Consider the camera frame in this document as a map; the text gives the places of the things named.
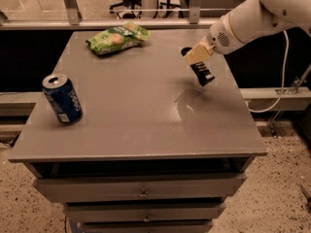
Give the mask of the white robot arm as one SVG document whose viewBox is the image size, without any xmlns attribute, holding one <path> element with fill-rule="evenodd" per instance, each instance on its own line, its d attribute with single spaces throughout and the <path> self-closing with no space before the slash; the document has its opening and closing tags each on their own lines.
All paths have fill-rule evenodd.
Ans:
<svg viewBox="0 0 311 233">
<path fill-rule="evenodd" d="M 210 26 L 185 55 L 189 65 L 229 54 L 257 38 L 299 27 L 311 36 L 311 0 L 246 0 Z"/>
</svg>

